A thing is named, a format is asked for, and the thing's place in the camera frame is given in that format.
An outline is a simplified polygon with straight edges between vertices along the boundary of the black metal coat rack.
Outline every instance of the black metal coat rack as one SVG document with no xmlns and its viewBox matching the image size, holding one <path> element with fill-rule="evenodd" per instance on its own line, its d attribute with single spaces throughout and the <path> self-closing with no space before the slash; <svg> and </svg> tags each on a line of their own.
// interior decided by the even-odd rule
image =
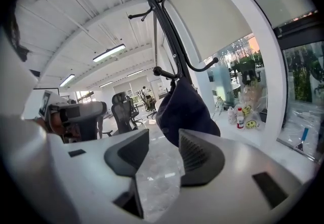
<svg viewBox="0 0 324 224">
<path fill-rule="evenodd" d="M 194 66 L 192 66 L 192 64 L 190 63 L 189 58 L 187 56 L 187 53 L 183 47 L 182 41 L 179 37 L 179 34 L 172 22 L 172 19 L 170 18 L 168 12 L 165 9 L 165 1 L 166 0 L 147 0 L 147 1 L 150 6 L 148 11 L 141 13 L 141 14 L 129 15 L 128 18 L 134 19 L 134 18 L 142 17 L 141 20 L 144 21 L 146 16 L 150 12 L 153 11 L 161 25 L 161 28 L 162 28 L 164 34 L 166 35 L 166 39 L 169 43 L 171 52 L 173 54 L 173 57 L 176 61 L 176 65 L 178 68 L 177 73 L 173 74 L 173 73 L 164 71 L 159 66 L 156 66 L 153 69 L 153 73 L 156 76 L 163 76 L 168 79 L 171 79 L 172 80 L 171 85 L 173 88 L 175 87 L 175 80 L 177 80 L 181 77 L 186 77 L 189 80 L 190 84 L 192 84 L 192 80 L 191 80 L 191 77 L 189 74 L 188 67 L 190 69 L 192 69 L 193 71 L 202 72 L 202 71 L 207 70 L 213 64 L 217 63 L 218 58 L 215 57 L 212 62 L 210 62 L 204 68 L 201 68 L 201 69 L 195 68 Z"/>
</svg>

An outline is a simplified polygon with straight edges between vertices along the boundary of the white ceiling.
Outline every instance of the white ceiling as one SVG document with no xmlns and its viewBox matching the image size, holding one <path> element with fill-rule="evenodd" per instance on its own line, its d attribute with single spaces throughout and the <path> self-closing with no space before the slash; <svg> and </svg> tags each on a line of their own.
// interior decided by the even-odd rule
<svg viewBox="0 0 324 224">
<path fill-rule="evenodd" d="M 37 87 L 58 87 L 72 73 L 66 88 L 82 90 L 152 67 L 153 16 L 128 19 L 147 9 L 145 0 L 19 0 L 20 44 L 30 50 L 25 65 L 41 73 Z M 93 62 L 120 44 L 126 49 Z"/>
</svg>

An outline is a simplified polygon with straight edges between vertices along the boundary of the glass partition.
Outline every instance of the glass partition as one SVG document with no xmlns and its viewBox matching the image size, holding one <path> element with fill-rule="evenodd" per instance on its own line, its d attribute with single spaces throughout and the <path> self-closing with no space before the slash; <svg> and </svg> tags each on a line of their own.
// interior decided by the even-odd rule
<svg viewBox="0 0 324 224">
<path fill-rule="evenodd" d="M 283 50 L 288 102 L 286 123 L 278 140 L 315 161 L 324 152 L 323 53 L 323 41 Z"/>
<path fill-rule="evenodd" d="M 253 86 L 258 89 L 259 99 L 262 99 L 262 107 L 258 107 L 258 112 L 266 113 L 266 76 L 255 36 L 249 34 L 222 48 L 205 59 L 205 64 L 214 57 L 217 57 L 219 62 L 208 69 L 208 76 L 215 103 L 220 98 L 230 106 L 242 103 L 244 87 Z"/>
</svg>

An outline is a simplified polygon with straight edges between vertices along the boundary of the office chair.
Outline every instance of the office chair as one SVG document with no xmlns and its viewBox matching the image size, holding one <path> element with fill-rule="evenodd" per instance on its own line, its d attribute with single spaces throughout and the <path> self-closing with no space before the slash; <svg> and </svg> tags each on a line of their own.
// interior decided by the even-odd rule
<svg viewBox="0 0 324 224">
<path fill-rule="evenodd" d="M 156 103 L 156 100 L 151 97 L 151 102 L 150 102 L 150 107 L 147 107 L 147 104 L 146 104 L 146 97 L 143 95 L 141 95 L 141 92 L 138 92 L 138 96 L 140 96 L 142 102 L 144 103 L 144 108 L 145 108 L 145 111 L 147 112 L 150 112 L 152 111 L 151 114 L 147 115 L 146 117 L 148 118 L 149 116 L 152 115 L 151 119 L 153 119 L 153 116 L 156 114 L 156 108 L 155 108 L 155 103 Z"/>
<path fill-rule="evenodd" d="M 132 112 L 132 121 L 134 123 L 141 123 L 143 125 L 143 120 L 142 119 L 136 119 L 136 116 L 139 114 L 137 105 L 136 108 L 134 107 L 134 101 L 132 98 L 130 98 L 128 95 L 126 96 L 127 100 L 131 101 L 131 112 Z"/>
<path fill-rule="evenodd" d="M 130 132 L 137 129 L 137 125 L 132 121 L 131 101 L 120 99 L 119 94 L 115 94 L 112 98 L 113 101 L 119 100 L 111 107 L 112 114 L 116 120 L 118 127 L 118 134 Z"/>
</svg>

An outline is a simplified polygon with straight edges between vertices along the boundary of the yellow smiley face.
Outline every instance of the yellow smiley face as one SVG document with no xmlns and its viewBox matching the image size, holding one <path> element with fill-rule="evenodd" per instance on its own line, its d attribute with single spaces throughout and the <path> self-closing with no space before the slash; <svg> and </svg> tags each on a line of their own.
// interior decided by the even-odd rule
<svg viewBox="0 0 324 224">
<path fill-rule="evenodd" d="M 247 129 L 253 129 L 257 126 L 257 122 L 256 121 L 248 121 L 246 124 L 245 124 L 245 127 Z"/>
<path fill-rule="evenodd" d="M 242 111 L 244 113 L 244 116 L 250 114 L 251 113 L 251 106 L 250 105 L 245 106 L 244 108 L 242 108 Z"/>
</svg>

